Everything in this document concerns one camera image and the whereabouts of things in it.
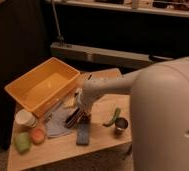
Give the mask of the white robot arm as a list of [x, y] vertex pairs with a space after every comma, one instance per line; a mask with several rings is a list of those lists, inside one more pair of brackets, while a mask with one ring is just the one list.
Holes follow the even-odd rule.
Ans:
[[130, 97], [135, 171], [189, 171], [189, 57], [88, 80], [77, 104], [89, 114], [105, 94]]

